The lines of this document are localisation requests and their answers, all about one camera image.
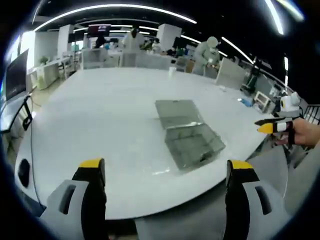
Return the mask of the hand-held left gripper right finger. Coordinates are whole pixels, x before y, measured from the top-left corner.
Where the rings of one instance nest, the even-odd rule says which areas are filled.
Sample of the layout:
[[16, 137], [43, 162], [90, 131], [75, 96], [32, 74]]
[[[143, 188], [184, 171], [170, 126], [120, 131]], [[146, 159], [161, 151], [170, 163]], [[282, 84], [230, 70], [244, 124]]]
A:
[[225, 240], [270, 240], [290, 220], [284, 198], [246, 161], [228, 160]]

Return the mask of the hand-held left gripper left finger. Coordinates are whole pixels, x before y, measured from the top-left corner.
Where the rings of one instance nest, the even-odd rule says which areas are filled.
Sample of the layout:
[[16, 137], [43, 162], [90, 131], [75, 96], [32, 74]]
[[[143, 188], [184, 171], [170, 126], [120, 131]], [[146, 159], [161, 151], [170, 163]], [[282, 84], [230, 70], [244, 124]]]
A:
[[57, 240], [107, 240], [105, 160], [83, 161], [48, 197], [41, 221]]

